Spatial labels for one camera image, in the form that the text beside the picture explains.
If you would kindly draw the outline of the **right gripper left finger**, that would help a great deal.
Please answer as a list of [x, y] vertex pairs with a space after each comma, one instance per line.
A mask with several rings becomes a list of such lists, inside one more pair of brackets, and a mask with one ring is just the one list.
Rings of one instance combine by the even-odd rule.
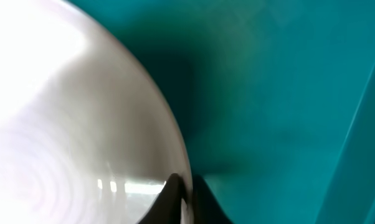
[[162, 191], [138, 224], [180, 224], [185, 184], [177, 173], [169, 176]]

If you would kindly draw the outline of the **pink round plate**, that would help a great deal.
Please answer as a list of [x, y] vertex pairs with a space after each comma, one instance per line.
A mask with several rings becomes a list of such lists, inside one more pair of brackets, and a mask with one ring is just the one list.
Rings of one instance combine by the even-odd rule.
[[0, 1], [0, 223], [138, 223], [192, 175], [144, 67], [66, 1]]

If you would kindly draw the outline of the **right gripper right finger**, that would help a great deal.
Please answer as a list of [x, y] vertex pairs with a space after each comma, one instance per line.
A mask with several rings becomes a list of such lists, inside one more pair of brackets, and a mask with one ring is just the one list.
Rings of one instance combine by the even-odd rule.
[[194, 224], [232, 224], [206, 181], [200, 175], [195, 175], [192, 180]]

